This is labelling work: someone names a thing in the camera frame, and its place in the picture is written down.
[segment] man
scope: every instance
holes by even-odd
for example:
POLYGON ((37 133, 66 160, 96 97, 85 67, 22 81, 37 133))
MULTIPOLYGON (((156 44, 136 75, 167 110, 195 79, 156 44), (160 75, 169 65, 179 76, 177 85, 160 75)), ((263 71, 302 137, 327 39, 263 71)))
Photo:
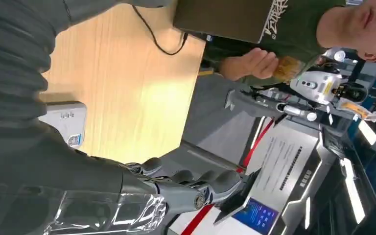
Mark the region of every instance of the man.
POLYGON ((225 78, 267 86, 296 78, 328 48, 356 49, 376 61, 376 0, 345 7, 345 0, 274 0, 260 44, 215 38, 204 60, 225 78))

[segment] blue screen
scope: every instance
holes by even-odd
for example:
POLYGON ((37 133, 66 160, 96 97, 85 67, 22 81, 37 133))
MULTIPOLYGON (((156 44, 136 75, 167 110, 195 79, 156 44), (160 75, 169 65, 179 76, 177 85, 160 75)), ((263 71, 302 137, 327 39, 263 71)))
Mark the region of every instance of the blue screen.
POLYGON ((262 235, 268 235, 277 216, 277 211, 268 208, 254 199, 250 199, 247 207, 233 215, 233 218, 262 235))

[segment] robotic arm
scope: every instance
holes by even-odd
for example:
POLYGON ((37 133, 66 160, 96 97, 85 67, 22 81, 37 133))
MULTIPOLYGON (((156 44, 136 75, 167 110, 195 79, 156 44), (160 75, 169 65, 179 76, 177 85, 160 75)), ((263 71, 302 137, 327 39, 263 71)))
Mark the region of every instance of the robotic arm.
POLYGON ((110 225, 126 225, 118 214, 132 217, 127 202, 146 204, 135 214, 141 217, 127 220, 134 224, 166 212, 198 210, 226 199, 238 187, 240 178, 231 171, 184 184, 150 178, 141 169, 150 174, 156 166, 146 170, 149 164, 88 157, 69 148, 55 129, 37 119, 46 113, 38 99, 47 89, 41 73, 50 68, 60 32, 119 3, 161 7, 171 1, 0 0, 0 235, 72 234, 69 229, 82 231, 75 234, 105 234, 110 225), (101 206, 112 204, 116 207, 101 206), (150 211, 149 205, 156 209, 150 211), (104 216, 107 211, 111 216, 104 216))

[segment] green t-shirt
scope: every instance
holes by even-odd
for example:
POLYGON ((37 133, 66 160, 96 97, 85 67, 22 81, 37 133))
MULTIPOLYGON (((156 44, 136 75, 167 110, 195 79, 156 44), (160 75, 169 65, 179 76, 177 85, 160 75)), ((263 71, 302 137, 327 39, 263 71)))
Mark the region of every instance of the green t-shirt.
MULTIPOLYGON (((211 62, 215 69, 219 69, 224 58, 241 56, 259 47, 276 53, 279 58, 289 56, 300 61, 301 66, 292 78, 309 69, 326 51, 316 39, 316 29, 321 17, 333 7, 345 6, 345 0, 274 1, 260 44, 214 37, 206 45, 204 59, 211 62)), ((267 86, 285 80, 277 77, 262 80, 250 75, 240 81, 250 86, 267 86)))

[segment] laptop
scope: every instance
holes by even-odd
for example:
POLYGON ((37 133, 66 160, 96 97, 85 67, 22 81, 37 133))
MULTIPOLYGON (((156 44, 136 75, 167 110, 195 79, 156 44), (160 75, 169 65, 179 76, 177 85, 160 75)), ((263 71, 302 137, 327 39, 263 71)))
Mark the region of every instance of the laptop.
POLYGON ((258 44, 276 0, 179 0, 174 26, 258 44))

